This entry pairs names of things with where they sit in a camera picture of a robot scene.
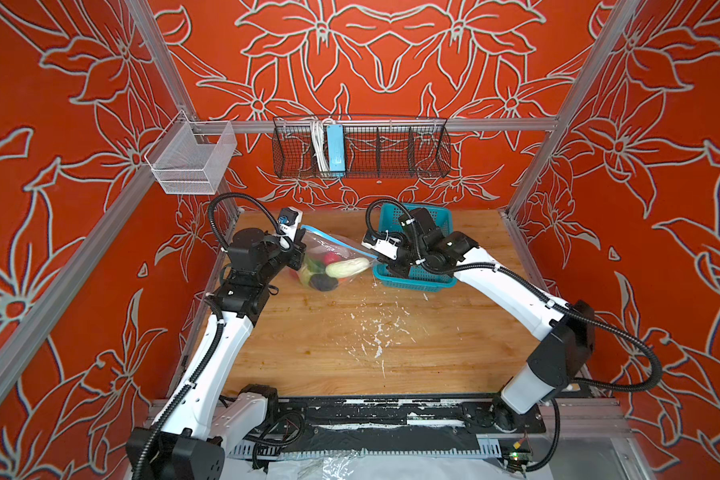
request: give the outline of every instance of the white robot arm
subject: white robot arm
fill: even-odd
[[[213,210],[227,197],[241,197],[259,206],[275,227],[268,235],[257,228],[235,233],[228,244],[216,228]],[[212,295],[204,300],[212,315],[200,345],[184,376],[151,428],[135,428],[126,454],[139,478],[218,478],[224,458],[251,430],[274,427],[277,390],[249,385],[220,416],[216,414],[224,382],[243,343],[249,338],[270,295],[277,288],[269,282],[285,266],[298,270],[304,259],[299,225],[302,212],[284,208],[276,220],[256,199],[243,194],[223,194],[208,209],[211,228],[222,251],[230,259],[230,272]],[[296,424],[303,420],[295,418]],[[297,429],[298,436],[303,425]],[[297,440],[257,438],[269,446],[286,446]]]
[[[220,235],[213,210],[227,197],[244,198],[258,206],[275,227],[275,235],[249,228],[237,232],[228,244]],[[404,234],[375,232],[370,225],[370,210],[379,203],[397,205]],[[230,274],[221,287],[206,299],[211,306],[206,331],[179,387],[156,417],[152,428],[135,428],[126,453],[134,467],[133,478],[145,472],[152,478],[218,478],[226,454],[244,438],[256,439],[269,446],[285,446],[298,436],[276,443],[251,438],[250,431],[267,424],[274,427],[277,409],[275,389],[248,386],[237,400],[214,421],[216,402],[232,364],[259,319],[270,294],[269,285],[282,268],[298,270],[304,259],[299,228],[302,212],[282,209],[276,220],[258,200],[244,194],[227,193],[211,201],[208,217],[222,251],[230,258]],[[661,379],[661,363],[645,344],[628,332],[594,320],[594,312],[583,302],[569,305],[565,300],[541,292],[521,276],[503,267],[484,248],[461,232],[443,236],[425,208],[408,212],[394,199],[371,203],[366,214],[368,232],[362,244],[378,254],[391,273],[407,277],[413,266],[435,274],[450,274],[491,298],[518,319],[539,341],[526,364],[495,398],[491,411],[494,425],[512,432],[523,415],[535,403],[554,396],[568,386],[594,350],[594,327],[598,326],[632,342],[650,360],[649,379],[632,386],[614,386],[588,380],[590,385],[621,391],[647,390]],[[299,435],[303,418],[297,415]],[[270,430],[263,431],[262,437]],[[542,467],[554,454],[554,447],[528,472]]]
[[[406,214],[400,217],[403,236],[379,234],[369,227],[363,239],[363,245],[379,254],[389,272],[407,277],[412,267],[427,265],[433,272],[452,274],[511,313],[541,341],[522,370],[501,390],[500,402],[494,403],[495,408],[504,409],[497,426],[514,430],[520,416],[538,401],[568,386],[592,353],[593,328],[567,316],[565,300],[540,295],[535,286],[506,269],[468,236],[461,232],[443,236],[425,208],[409,213],[414,221],[406,219]],[[577,305],[588,310],[585,304]]]

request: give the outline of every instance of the wire mesh basket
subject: wire mesh basket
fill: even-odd
[[[145,155],[167,194],[214,194],[235,153],[237,138],[230,122],[217,139],[194,133],[192,127],[198,123],[180,111]]]
[[[343,126],[344,170],[318,166],[312,122]],[[272,161],[278,178],[439,178],[451,171],[445,118],[339,115],[276,117]],[[328,142],[323,125],[323,154]]]

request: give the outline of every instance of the wooden tabletop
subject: wooden tabletop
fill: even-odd
[[[495,210],[455,211],[454,228],[506,267],[525,275]],[[305,212],[303,223],[359,241],[364,212]],[[236,228],[272,227],[246,212]],[[224,394],[249,383],[281,396],[497,392],[538,341],[472,287],[438,293],[384,287],[370,270],[321,293],[291,277],[272,282],[256,328],[242,347]]]

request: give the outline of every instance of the red floral wallpaper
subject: red floral wallpaper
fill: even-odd
[[[0,2],[0,347],[176,113],[121,0]],[[156,184],[0,408],[0,478],[108,478],[216,258]]]
[[[720,1],[644,2],[519,218],[547,286],[652,345],[623,396],[660,478],[720,478]],[[595,378],[647,361],[598,337]]]
[[[0,478],[124,474],[216,259],[209,201],[153,184],[0,407]]]
[[[202,119],[378,113],[555,116],[613,8],[604,0],[150,0]],[[274,207],[363,207],[380,195],[455,208],[509,202],[541,132],[453,135],[430,180],[279,180],[264,134],[240,136],[230,188]]]

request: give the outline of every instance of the plastic sheet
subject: plastic sheet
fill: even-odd
[[[229,460],[221,480],[511,480],[498,466],[482,460],[422,456],[343,456],[294,462],[273,462],[269,474],[250,469],[250,462]],[[549,466],[528,474],[528,480],[554,480]]]

